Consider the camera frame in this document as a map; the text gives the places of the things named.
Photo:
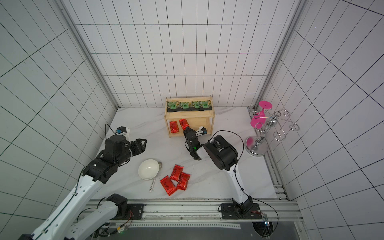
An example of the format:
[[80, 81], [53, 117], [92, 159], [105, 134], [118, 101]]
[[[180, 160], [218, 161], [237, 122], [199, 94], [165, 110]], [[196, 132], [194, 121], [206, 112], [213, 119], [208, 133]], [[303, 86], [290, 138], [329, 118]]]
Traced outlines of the wooden two-tier shelf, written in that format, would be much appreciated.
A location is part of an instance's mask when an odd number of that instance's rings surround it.
[[[215, 108], [213, 105], [213, 98], [212, 96], [208, 97], [188, 97], [188, 98], [165, 98], [165, 123], [168, 131], [169, 137], [182, 137], [183, 136], [183, 129], [179, 123], [180, 119], [186, 119], [190, 125], [190, 127], [194, 130], [199, 129], [199, 127], [203, 126], [207, 129], [207, 134], [211, 135], [214, 130], [214, 122], [215, 122]], [[178, 102], [193, 102], [193, 101], [211, 101], [212, 103], [212, 110], [209, 111], [194, 111], [192, 107], [189, 111], [181, 111], [178, 112], [168, 112], [167, 111], [167, 102], [171, 101], [178, 101]], [[178, 133], [171, 133], [170, 130], [170, 121], [176, 121], [179, 126], [179, 132]]]

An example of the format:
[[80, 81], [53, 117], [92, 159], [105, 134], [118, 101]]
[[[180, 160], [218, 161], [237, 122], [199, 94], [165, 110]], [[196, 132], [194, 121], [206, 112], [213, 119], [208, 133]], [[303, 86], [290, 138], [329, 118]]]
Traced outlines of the green tea bag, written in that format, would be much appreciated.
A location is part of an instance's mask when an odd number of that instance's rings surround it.
[[191, 102], [191, 106], [194, 111], [201, 111], [203, 109], [200, 101]]
[[211, 101], [200, 101], [200, 110], [201, 111], [209, 111], [212, 110], [212, 103]]
[[181, 111], [189, 111], [191, 107], [191, 102], [179, 102], [179, 108]]
[[168, 112], [178, 112], [180, 110], [180, 103], [178, 101], [167, 102]]

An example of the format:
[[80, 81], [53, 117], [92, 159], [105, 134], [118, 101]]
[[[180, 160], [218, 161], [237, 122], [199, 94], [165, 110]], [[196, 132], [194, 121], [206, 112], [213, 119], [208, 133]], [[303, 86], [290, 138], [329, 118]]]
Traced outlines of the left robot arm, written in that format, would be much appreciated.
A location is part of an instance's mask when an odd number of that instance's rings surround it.
[[146, 139], [129, 142], [124, 135], [112, 135], [105, 149], [80, 173], [77, 184], [57, 209], [31, 234], [21, 240], [85, 240], [109, 220], [139, 220], [143, 205], [132, 205], [127, 198], [112, 194], [84, 219], [78, 217], [91, 198], [131, 157], [145, 152]]

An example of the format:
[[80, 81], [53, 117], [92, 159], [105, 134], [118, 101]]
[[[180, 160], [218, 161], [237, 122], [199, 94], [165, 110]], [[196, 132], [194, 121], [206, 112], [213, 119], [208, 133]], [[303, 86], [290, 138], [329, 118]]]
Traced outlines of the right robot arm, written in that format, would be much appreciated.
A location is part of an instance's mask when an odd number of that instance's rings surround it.
[[241, 186], [242, 180], [238, 174], [240, 156], [237, 150], [221, 135], [216, 134], [205, 144], [201, 144], [198, 137], [205, 133], [205, 128], [195, 131], [186, 127], [183, 130], [186, 148], [194, 160], [200, 161], [210, 158], [219, 170], [225, 171], [230, 189], [234, 193], [232, 198], [234, 214], [242, 218], [251, 210], [254, 202]]

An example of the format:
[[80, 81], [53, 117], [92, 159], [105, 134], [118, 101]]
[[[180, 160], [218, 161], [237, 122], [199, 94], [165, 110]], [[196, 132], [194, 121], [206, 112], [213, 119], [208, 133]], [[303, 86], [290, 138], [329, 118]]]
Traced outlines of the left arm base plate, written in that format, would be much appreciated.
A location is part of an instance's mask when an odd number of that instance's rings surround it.
[[141, 220], [143, 217], [144, 206], [144, 204], [126, 204], [121, 213], [121, 220]]

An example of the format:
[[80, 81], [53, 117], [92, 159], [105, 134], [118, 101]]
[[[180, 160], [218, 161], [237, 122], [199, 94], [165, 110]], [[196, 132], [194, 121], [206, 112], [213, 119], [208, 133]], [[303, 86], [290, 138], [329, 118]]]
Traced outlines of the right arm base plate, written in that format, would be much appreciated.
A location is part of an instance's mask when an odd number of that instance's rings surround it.
[[263, 214], [258, 204], [250, 207], [241, 207], [237, 204], [221, 204], [218, 207], [223, 220], [261, 220]]

